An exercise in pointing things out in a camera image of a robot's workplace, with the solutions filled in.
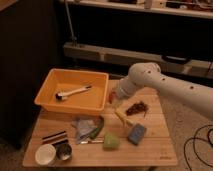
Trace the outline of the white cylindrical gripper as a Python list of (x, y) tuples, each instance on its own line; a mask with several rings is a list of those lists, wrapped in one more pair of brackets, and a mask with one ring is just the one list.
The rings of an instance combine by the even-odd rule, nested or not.
[(112, 107), (118, 108), (123, 104), (121, 99), (132, 97), (139, 89), (140, 86), (134, 84), (128, 76), (120, 79), (116, 88), (112, 88), (109, 93), (109, 98), (114, 98), (112, 101)]

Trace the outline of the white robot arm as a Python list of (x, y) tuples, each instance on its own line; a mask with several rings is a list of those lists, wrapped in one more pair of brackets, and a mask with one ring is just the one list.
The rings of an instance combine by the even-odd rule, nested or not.
[(128, 75), (120, 79), (109, 93), (109, 102), (116, 104), (129, 99), (144, 87), (173, 97), (213, 120), (213, 88), (166, 76), (157, 63), (133, 64)]

